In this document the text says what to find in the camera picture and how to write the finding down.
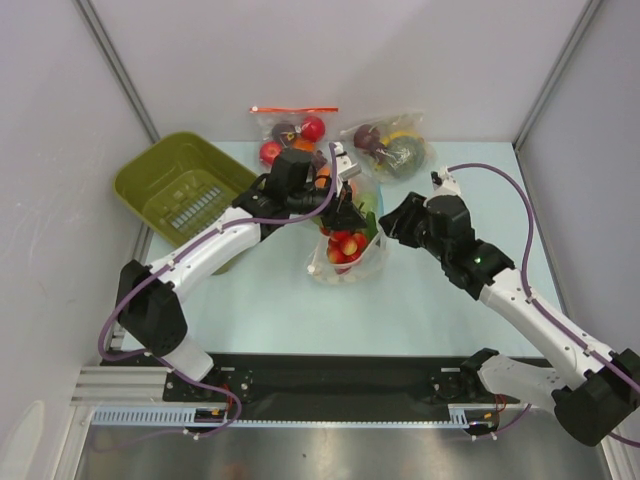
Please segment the fake strawberry bunch with leaves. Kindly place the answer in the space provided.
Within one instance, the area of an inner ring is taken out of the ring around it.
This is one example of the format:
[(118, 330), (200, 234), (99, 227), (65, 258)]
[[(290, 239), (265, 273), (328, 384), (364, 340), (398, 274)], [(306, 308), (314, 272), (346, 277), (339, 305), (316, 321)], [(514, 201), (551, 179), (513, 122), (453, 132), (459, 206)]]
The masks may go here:
[(347, 274), (354, 268), (363, 266), (383, 246), (377, 218), (375, 215), (371, 216), (371, 224), (368, 224), (367, 218), (366, 227), (354, 231), (330, 231), (320, 227), (320, 233), (327, 244), (324, 258), (337, 275)]

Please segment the polka dot strawberry bag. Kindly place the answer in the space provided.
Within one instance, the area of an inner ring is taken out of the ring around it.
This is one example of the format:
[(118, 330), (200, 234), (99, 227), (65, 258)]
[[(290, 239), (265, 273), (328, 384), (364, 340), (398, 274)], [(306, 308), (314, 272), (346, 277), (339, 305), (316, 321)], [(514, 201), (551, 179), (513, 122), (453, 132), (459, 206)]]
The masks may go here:
[(322, 228), (320, 232), (306, 267), (320, 283), (356, 283), (379, 272), (387, 262), (386, 237), (377, 222), (359, 230), (330, 232)]

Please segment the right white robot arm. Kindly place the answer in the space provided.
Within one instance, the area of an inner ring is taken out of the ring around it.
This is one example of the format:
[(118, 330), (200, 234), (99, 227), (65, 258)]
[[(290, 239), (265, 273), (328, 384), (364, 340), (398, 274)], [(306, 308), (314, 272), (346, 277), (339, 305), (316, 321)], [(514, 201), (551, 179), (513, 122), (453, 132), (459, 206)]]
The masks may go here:
[(514, 262), (476, 238), (461, 197), (427, 199), (411, 192), (380, 225), (400, 244), (428, 251), (453, 285), (507, 320), (549, 363), (536, 367), (483, 349), (461, 376), (469, 399), (484, 401), (494, 393), (536, 406), (590, 447), (638, 409), (638, 354), (614, 351), (526, 290)]

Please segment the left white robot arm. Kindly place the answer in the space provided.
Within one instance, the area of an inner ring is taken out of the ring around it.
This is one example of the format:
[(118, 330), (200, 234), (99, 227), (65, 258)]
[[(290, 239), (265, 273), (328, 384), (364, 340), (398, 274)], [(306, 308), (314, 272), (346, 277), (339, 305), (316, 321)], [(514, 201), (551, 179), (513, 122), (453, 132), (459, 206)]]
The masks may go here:
[(351, 178), (361, 172), (341, 146), (332, 143), (329, 173), (300, 150), (278, 154), (271, 170), (238, 195), (203, 232), (160, 260), (126, 264), (111, 315), (145, 352), (185, 376), (199, 400), (214, 397), (220, 376), (214, 361), (188, 334), (182, 303), (190, 292), (240, 254), (288, 224), (317, 218), (330, 231), (358, 230), (366, 217), (353, 201)]

